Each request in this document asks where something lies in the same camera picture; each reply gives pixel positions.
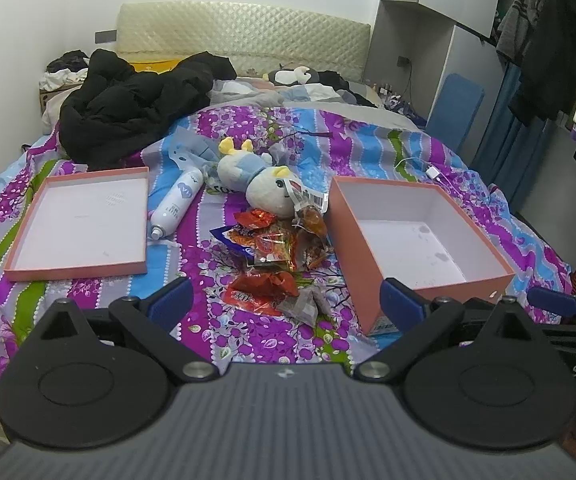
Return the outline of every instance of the headboard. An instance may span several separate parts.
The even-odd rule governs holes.
[[[181,59],[209,51],[230,58],[241,76],[297,62],[361,81],[370,25],[284,7],[226,2],[123,4],[116,53],[124,59]]]

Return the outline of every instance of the open box lid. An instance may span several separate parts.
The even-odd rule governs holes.
[[[47,177],[4,267],[14,282],[146,272],[148,168]]]
[[[495,302],[514,277],[485,233],[439,186],[335,176],[329,201],[333,245],[366,333],[381,314],[385,278],[428,300]]]

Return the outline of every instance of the blue cushion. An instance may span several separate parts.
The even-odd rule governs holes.
[[[459,74],[450,74],[443,83],[425,132],[458,152],[484,96],[481,85]]]

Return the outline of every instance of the spray can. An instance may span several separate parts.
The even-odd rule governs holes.
[[[199,168],[188,167],[181,170],[181,175],[150,217],[150,237],[153,240],[175,232],[201,186],[203,173]]]

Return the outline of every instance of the floral bedspread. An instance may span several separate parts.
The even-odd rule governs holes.
[[[185,127],[203,136],[251,139],[257,151],[284,152],[291,168],[311,187],[325,190],[333,174],[427,181],[425,162],[443,177],[441,187],[481,226],[516,271],[508,293],[519,297],[533,319],[556,317],[526,304],[535,284],[571,291],[569,266],[524,224],[514,219],[499,189],[487,189],[454,153],[425,134],[388,130],[349,121],[336,114],[302,108],[225,107],[204,110],[178,121],[169,136],[136,153],[129,166],[149,167],[148,209],[153,210],[177,179],[171,159],[175,130]],[[58,297],[68,296],[81,308],[107,306],[126,294],[148,296],[180,275],[193,281],[193,308],[173,335],[221,370],[229,362],[340,362],[352,367],[377,351],[361,335],[354,307],[334,257],[320,269],[298,277],[317,283],[334,306],[334,317],[321,317],[316,329],[290,319],[241,310],[223,300],[233,279],[228,251],[210,230],[234,223],[234,213],[247,207],[243,194],[199,193],[169,240],[149,241],[147,274],[116,278],[12,283],[2,273],[5,256],[34,193],[49,174],[85,171],[60,158],[56,134],[28,151],[26,166],[0,194],[0,373],[36,321]]]

